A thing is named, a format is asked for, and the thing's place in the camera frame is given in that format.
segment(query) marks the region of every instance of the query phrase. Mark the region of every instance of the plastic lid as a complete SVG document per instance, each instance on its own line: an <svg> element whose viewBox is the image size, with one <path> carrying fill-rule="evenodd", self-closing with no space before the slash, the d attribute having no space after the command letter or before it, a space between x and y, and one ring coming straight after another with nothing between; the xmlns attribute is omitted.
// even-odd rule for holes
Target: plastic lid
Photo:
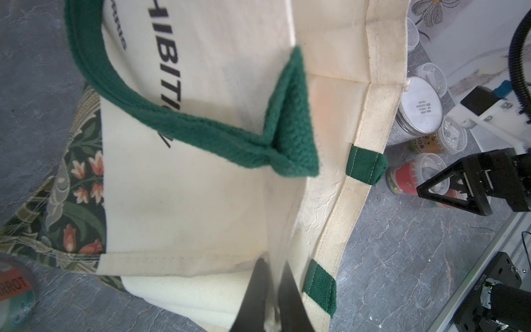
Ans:
<svg viewBox="0 0 531 332"><path fill-rule="evenodd" d="M437 131L439 142L451 155L463 151L468 143L466 129L449 116L445 116Z"/></svg>
<svg viewBox="0 0 531 332"><path fill-rule="evenodd" d="M427 180L436 176L446 168L446 164L436 154L420 154L415 159L415 175L417 177L417 183L423 184ZM450 178L436 184L430 188L430 192L444 195L450 189Z"/></svg>
<svg viewBox="0 0 531 332"><path fill-rule="evenodd" d="M418 66L415 70L415 75L428 81L428 83L433 86L435 91L437 91L439 97L444 96L446 93L446 78L444 77L442 70L434 63L427 62Z"/></svg>
<svg viewBox="0 0 531 332"><path fill-rule="evenodd" d="M413 128L423 134L434 133L442 124L439 95L420 77L409 78L409 88L402 94L398 110Z"/></svg>
<svg viewBox="0 0 531 332"><path fill-rule="evenodd" d="M418 35L418 29L415 23L407 18L407 51L411 52L418 45L420 36Z"/></svg>

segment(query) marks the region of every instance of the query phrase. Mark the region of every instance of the green strap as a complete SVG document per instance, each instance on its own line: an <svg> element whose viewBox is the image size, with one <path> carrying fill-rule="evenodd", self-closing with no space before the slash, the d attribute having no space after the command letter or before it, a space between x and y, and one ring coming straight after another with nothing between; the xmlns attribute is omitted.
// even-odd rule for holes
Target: green strap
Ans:
<svg viewBox="0 0 531 332"><path fill-rule="evenodd" d="M336 312L336 281L316 261L310 261L302 291L330 317Z"/></svg>
<svg viewBox="0 0 531 332"><path fill-rule="evenodd" d="M377 184L387 169L387 158L371 150L351 146L346 173L361 182Z"/></svg>
<svg viewBox="0 0 531 332"><path fill-rule="evenodd" d="M269 99L263 135L153 104L131 90L111 65L101 35L103 0L67 0L65 23L72 57L105 99L160 134L212 152L238 165L271 165L282 176L317 176L301 50L295 47ZM185 84L186 77L181 77Z"/></svg>

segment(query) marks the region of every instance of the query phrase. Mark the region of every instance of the orange label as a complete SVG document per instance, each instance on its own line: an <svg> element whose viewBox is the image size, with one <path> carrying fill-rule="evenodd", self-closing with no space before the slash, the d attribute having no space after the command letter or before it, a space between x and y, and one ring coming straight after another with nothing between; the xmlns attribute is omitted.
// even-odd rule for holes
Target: orange label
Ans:
<svg viewBox="0 0 531 332"><path fill-rule="evenodd" d="M420 154L442 154L445 152L441 143L439 143L436 134L430 134L411 140L409 146L411 146L413 151L417 151Z"/></svg>
<svg viewBox="0 0 531 332"><path fill-rule="evenodd" d="M0 302L31 290L30 283L16 268L2 263L0 266Z"/></svg>

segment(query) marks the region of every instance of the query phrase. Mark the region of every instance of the flower pattern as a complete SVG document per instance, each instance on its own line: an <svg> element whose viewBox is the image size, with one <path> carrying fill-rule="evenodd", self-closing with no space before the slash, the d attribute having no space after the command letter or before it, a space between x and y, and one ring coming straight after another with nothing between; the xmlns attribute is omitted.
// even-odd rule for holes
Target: flower pattern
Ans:
<svg viewBox="0 0 531 332"><path fill-rule="evenodd" d="M100 183L95 183L90 191L90 197L96 199L96 204L99 204L103 197L103 186Z"/></svg>
<svg viewBox="0 0 531 332"><path fill-rule="evenodd" d="M74 168L70 171L77 178L85 177L85 162L79 163L77 160L72 161Z"/></svg>
<svg viewBox="0 0 531 332"><path fill-rule="evenodd" d="M442 22L442 8L454 8L461 0L419 0L413 4L411 11L421 18L416 24L424 21L428 28Z"/></svg>
<svg viewBox="0 0 531 332"><path fill-rule="evenodd" d="M92 167L92 171L96 175L103 174L104 168L103 168L103 154L101 153L101 150L98 150L96 152L95 158L89 157L90 166Z"/></svg>
<svg viewBox="0 0 531 332"><path fill-rule="evenodd" d="M85 188L79 188L76 191L72 193L74 196L76 196L76 203L80 204L81 202L84 202L85 204L89 202L89 193L85 190Z"/></svg>
<svg viewBox="0 0 531 332"><path fill-rule="evenodd" d="M75 250L75 228L70 224L66 225L63 230L63 245L66 252L73 252Z"/></svg>
<svg viewBox="0 0 531 332"><path fill-rule="evenodd" d="M79 253L82 254L95 254L101 253L103 250L103 245L99 239L94 240L94 242L87 244L79 250Z"/></svg>

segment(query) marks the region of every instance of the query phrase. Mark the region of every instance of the floral fabric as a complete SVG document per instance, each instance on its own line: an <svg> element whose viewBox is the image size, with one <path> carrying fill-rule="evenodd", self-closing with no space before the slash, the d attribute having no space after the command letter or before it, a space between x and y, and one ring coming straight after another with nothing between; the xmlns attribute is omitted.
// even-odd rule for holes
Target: floral fabric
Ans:
<svg viewBox="0 0 531 332"><path fill-rule="evenodd" d="M57 173L0 227L0 251L95 273L106 245L104 173L99 96L86 87ZM125 290L119 277L96 277Z"/></svg>

